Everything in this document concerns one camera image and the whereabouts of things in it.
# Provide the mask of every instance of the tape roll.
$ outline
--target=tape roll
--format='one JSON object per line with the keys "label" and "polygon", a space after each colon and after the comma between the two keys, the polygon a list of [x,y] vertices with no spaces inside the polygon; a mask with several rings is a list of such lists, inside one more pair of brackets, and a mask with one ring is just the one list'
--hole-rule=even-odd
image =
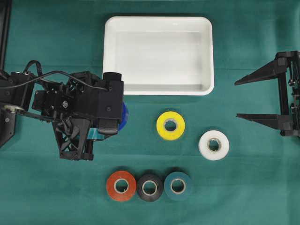
{"label": "tape roll", "polygon": [[[210,141],[216,141],[218,143],[217,150],[210,149]],[[220,160],[224,158],[229,151],[229,140],[218,130],[207,131],[200,138],[199,151],[209,160]]]}
{"label": "tape roll", "polygon": [[123,109],[122,109],[122,122],[119,125],[118,130],[122,130],[123,127],[125,127],[125,125],[127,124],[127,120],[129,117],[129,111],[128,108],[126,107],[126,105],[123,103]]}
{"label": "tape roll", "polygon": [[[124,180],[127,183],[127,189],[120,192],[116,188],[118,181]],[[106,191],[108,195],[118,202],[128,201],[135,195],[136,181],[132,174],[127,171],[114,172],[106,182]]]}
{"label": "tape roll", "polygon": [[[168,131],[165,125],[168,121],[173,121],[176,128],[173,131]],[[173,141],[180,138],[185,130],[186,124],[183,117],[177,112],[164,112],[161,114],[156,122],[156,129],[158,134],[168,141]]]}
{"label": "tape roll", "polygon": [[[173,183],[176,181],[181,181],[182,189],[181,190],[174,190]],[[169,174],[164,183],[164,189],[166,195],[175,201],[182,201],[189,197],[192,193],[193,183],[189,176],[187,176],[183,172],[173,172]]]}
{"label": "tape roll", "polygon": [[[146,192],[145,185],[147,182],[150,182],[154,185],[155,188],[153,193]],[[154,174],[146,174],[137,182],[137,193],[139,197],[146,202],[154,202],[160,198],[161,194],[163,193],[163,189],[164,186],[161,179]]]}

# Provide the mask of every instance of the black tape roll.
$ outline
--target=black tape roll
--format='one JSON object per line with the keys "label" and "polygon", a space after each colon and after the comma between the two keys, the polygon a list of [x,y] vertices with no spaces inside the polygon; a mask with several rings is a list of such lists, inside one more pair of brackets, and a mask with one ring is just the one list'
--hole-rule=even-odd
{"label": "black tape roll", "polygon": [[[152,194],[146,193],[143,189],[145,183],[147,183],[148,181],[152,182],[155,186],[155,192]],[[163,193],[163,189],[164,189],[164,185],[161,179],[154,174],[143,175],[137,182],[137,193],[139,197],[146,202],[156,201]]]}

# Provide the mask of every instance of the red tape roll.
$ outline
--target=red tape roll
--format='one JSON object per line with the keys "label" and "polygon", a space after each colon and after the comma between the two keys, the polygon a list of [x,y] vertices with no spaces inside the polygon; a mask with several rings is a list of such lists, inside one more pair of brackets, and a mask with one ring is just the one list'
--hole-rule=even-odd
{"label": "red tape roll", "polygon": [[[125,180],[128,187],[124,192],[120,192],[116,188],[116,183],[119,180]],[[135,195],[136,181],[132,174],[126,171],[114,172],[106,182],[106,190],[108,195],[118,202],[128,201]]]}

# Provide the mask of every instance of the screw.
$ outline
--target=screw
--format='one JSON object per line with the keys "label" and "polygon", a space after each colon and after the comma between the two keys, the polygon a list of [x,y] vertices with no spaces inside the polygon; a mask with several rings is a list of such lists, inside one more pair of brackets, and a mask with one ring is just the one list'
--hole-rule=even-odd
{"label": "screw", "polygon": [[69,106],[67,101],[63,101],[62,102],[62,107],[67,108]]}

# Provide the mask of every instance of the robotic arm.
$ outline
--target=robotic arm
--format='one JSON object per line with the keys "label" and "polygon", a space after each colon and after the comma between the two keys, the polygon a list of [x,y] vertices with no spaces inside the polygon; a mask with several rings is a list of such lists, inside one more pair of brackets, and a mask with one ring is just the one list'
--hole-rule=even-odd
{"label": "robotic arm", "polygon": [[[37,76],[28,71],[33,64]],[[69,80],[63,84],[45,79],[52,74]],[[35,84],[44,89],[34,93],[32,104],[40,114],[28,112]],[[22,73],[0,71],[0,147],[14,135],[16,115],[22,115],[52,123],[60,158],[93,160],[93,142],[116,135],[126,123],[123,89],[119,73],[104,73],[102,79],[89,71],[43,74],[35,60]]]}

